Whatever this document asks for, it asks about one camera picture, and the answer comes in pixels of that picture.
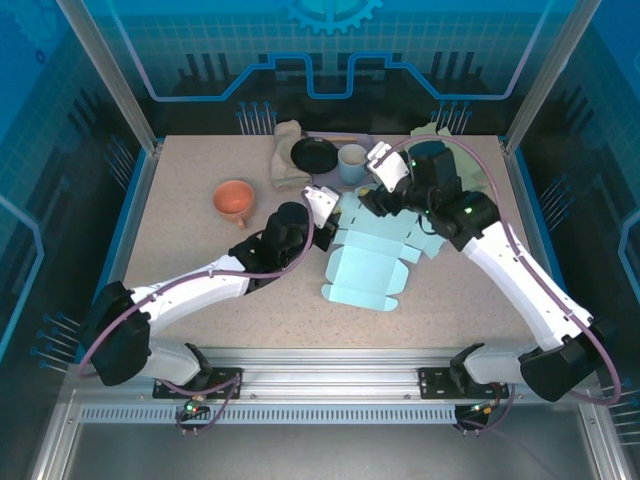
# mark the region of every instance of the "glass panel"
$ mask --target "glass panel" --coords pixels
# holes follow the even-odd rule
[[[632,390],[640,381],[638,18],[637,2],[603,0],[521,146],[568,291],[618,325],[614,359]],[[637,410],[626,398],[617,413]],[[620,417],[623,442],[637,441],[636,420]]]
[[[573,4],[87,2],[160,135],[505,133]]]
[[[91,303],[140,147],[56,3],[1,5],[0,471],[18,479],[76,346],[43,318]]]

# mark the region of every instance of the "orange cup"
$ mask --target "orange cup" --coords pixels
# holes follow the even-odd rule
[[[245,222],[253,215],[253,188],[242,180],[230,180],[213,192],[213,206],[228,222],[245,228]]]

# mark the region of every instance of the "towel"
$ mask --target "towel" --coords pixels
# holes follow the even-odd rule
[[[271,159],[271,183],[278,191],[311,183],[311,175],[300,170],[291,160],[291,149],[301,136],[302,128],[295,120],[279,123],[273,131],[276,151]]]

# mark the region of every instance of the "light blue mug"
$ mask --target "light blue mug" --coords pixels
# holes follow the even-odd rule
[[[364,178],[367,151],[355,143],[338,150],[338,170],[346,185],[357,185]]]

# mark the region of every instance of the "speckled countertop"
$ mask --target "speckled countertop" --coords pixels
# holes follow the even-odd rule
[[[403,137],[380,136],[390,141]],[[460,137],[487,161],[516,233],[524,230],[495,136]],[[269,180],[270,136],[169,136],[153,180],[125,285],[176,277],[224,255],[264,228],[279,204],[299,191],[276,193]],[[220,219],[211,203],[220,183],[239,178],[256,192],[248,228]],[[478,267],[450,245],[408,264],[400,305],[383,313],[325,300],[328,254],[313,248],[286,277],[243,298],[200,310],[160,336],[203,347],[419,348],[460,347],[532,339],[525,322]]]

